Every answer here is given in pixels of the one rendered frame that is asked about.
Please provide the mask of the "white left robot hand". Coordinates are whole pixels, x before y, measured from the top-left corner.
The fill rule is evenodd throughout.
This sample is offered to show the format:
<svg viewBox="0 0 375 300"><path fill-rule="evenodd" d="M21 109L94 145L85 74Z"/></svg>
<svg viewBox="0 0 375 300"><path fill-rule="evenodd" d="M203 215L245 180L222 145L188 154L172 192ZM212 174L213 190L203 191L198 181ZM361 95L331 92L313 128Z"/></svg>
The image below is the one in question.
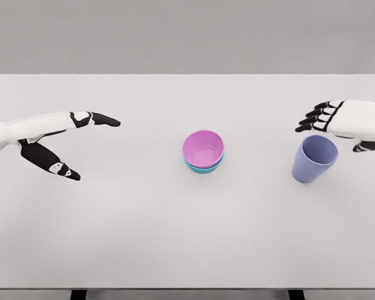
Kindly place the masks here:
<svg viewBox="0 0 375 300"><path fill-rule="evenodd" d="M21 156L48 173L78 181L81 176L45 146L39 144L46 136L88 125L119 127L121 122L97 112L54 112L27 117L7 124L9 137L21 145Z"/></svg>

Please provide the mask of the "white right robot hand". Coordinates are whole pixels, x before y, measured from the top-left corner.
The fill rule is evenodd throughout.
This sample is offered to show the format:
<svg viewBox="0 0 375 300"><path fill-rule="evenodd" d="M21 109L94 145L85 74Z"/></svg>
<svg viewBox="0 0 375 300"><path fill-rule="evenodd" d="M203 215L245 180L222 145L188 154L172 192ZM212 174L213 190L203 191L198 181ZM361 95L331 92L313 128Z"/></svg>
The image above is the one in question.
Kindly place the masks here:
<svg viewBox="0 0 375 300"><path fill-rule="evenodd" d="M319 131L358 139L352 149L354 153L375 151L375 102L350 99L319 103L299 121L295 131Z"/></svg>

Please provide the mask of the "lavender cup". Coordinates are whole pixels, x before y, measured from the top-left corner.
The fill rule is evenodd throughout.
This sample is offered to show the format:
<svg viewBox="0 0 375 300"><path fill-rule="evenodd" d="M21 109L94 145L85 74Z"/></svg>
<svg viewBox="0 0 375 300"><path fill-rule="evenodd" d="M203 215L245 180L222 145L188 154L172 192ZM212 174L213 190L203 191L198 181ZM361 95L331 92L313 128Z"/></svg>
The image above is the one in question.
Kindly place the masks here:
<svg viewBox="0 0 375 300"><path fill-rule="evenodd" d="M294 179L310 183L325 173L338 159L338 148L328 138L312 135L304 138L292 165Z"/></svg>

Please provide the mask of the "pink bowl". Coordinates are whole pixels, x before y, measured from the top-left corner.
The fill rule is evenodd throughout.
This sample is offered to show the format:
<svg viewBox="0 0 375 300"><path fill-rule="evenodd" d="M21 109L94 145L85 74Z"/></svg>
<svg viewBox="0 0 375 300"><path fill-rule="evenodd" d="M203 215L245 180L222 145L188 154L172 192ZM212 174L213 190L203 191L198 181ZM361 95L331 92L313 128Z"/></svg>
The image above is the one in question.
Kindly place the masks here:
<svg viewBox="0 0 375 300"><path fill-rule="evenodd" d="M200 130L191 133L182 145L182 156L192 166L208 169L215 166L224 154L224 141L215 132Z"/></svg>

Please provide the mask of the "teal bowl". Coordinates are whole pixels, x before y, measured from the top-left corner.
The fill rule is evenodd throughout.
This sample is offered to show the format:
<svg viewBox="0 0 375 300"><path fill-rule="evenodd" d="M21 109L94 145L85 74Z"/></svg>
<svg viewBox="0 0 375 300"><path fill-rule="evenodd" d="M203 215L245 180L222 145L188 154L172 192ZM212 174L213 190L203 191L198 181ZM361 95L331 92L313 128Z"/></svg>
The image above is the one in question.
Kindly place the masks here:
<svg viewBox="0 0 375 300"><path fill-rule="evenodd" d="M214 166L209 167L209 168L198 168L198 167L193 166L192 164L190 164L186 159L184 159L184 162L186 163L186 165L188 166L188 168L190 168L195 173L207 174L207 173L210 173L210 172L214 171L215 169L217 169L218 166L222 163L223 159L224 159L224 155L221 156L219 162L217 162Z"/></svg>

